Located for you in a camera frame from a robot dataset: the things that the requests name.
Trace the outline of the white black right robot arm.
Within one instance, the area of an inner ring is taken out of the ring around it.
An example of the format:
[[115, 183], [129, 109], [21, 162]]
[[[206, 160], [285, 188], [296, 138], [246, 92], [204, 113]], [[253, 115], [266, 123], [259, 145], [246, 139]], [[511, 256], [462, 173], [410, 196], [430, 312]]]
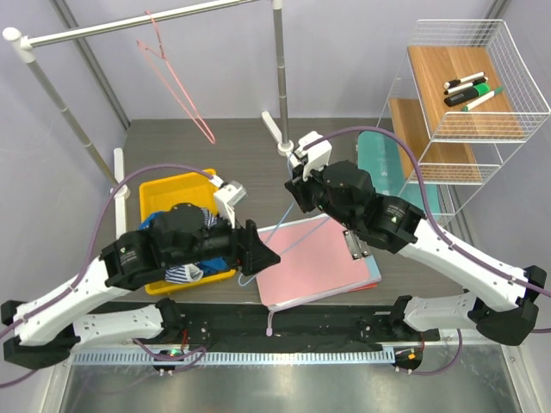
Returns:
[[368, 246], [423, 263], [462, 286], [455, 296], [398, 297], [388, 319], [396, 338], [435, 329], [477, 330], [494, 342], [517, 346], [536, 332], [536, 299], [547, 278], [543, 269], [491, 258], [408, 201], [377, 193], [369, 173], [349, 161], [314, 170], [292, 160], [289, 168], [285, 188], [302, 212], [318, 209]]

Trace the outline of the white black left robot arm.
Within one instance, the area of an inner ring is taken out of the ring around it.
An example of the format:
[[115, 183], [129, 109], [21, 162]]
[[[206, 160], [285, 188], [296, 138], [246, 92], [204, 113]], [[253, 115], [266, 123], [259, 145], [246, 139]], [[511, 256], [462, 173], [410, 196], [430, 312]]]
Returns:
[[3, 358], [29, 370], [65, 361], [72, 352], [137, 339], [173, 343], [186, 323], [171, 299], [133, 311], [97, 314], [96, 308], [141, 287], [164, 280], [169, 269], [221, 258], [244, 275], [258, 274], [281, 258], [263, 243], [254, 221], [232, 225], [218, 218], [207, 225], [202, 209], [179, 204], [143, 230], [130, 231], [105, 247], [82, 274], [40, 299], [9, 300], [2, 322], [14, 335]]

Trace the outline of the pink wire hanger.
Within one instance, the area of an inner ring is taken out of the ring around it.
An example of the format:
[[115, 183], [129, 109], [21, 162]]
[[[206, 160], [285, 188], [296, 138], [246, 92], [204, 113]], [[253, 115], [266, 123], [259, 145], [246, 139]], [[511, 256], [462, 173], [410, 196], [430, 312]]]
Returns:
[[184, 83], [180, 77], [176, 74], [167, 53], [164, 48], [163, 39], [158, 28], [156, 19], [152, 16], [152, 13], [147, 10], [145, 12], [148, 23], [153, 26], [157, 47], [148, 46], [142, 40], [136, 40], [138, 49], [141, 51], [148, 65], [152, 68], [158, 79], [162, 82], [164, 87], [169, 91], [170, 95], [174, 98], [180, 109], [189, 117], [189, 119], [195, 124], [201, 134], [207, 139], [211, 145], [217, 143], [214, 132], [208, 125], [208, 123], [201, 116], [200, 111], [195, 105], [189, 92], [186, 90]]

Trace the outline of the blue wire hanger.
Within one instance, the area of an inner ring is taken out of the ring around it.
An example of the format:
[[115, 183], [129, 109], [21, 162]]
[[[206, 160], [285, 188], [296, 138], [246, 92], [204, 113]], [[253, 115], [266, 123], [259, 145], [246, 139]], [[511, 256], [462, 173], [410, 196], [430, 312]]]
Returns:
[[[293, 165], [291, 163], [291, 158], [289, 157], [288, 160], [287, 160], [287, 168], [288, 168], [288, 173], [289, 173], [289, 176], [290, 177], [293, 177]], [[292, 211], [293, 207], [296, 205], [296, 201], [293, 200], [291, 202], [291, 204], [289, 205], [287, 211], [282, 215], [282, 217], [280, 218], [279, 222], [274, 226], [274, 228], [271, 230], [267, 240], [265, 241], [266, 244], [269, 244], [271, 238], [278, 232], [279, 228], [281, 227], [281, 225], [285, 222], [286, 218], [288, 217], [288, 215], [290, 214], [290, 212]], [[280, 256], [283, 256], [285, 255], [286, 253], [288, 253], [290, 250], [294, 249], [295, 247], [297, 247], [300, 243], [302, 243], [303, 241], [305, 241], [308, 237], [310, 237], [316, 230], [318, 230], [318, 228], [320, 228], [321, 226], [323, 226], [329, 219], [328, 218], [325, 218], [323, 219], [319, 224], [317, 224], [313, 229], [311, 229], [309, 232], [307, 232], [305, 235], [303, 235], [302, 237], [300, 237], [299, 239], [297, 239], [295, 242], [291, 243], [285, 250], [283, 250], [282, 252], [279, 253]], [[251, 276], [251, 277], [245, 277], [243, 274], [240, 274], [238, 276], [238, 285], [240, 287], [247, 287], [250, 283], [252, 283], [257, 277], [255, 275]]]

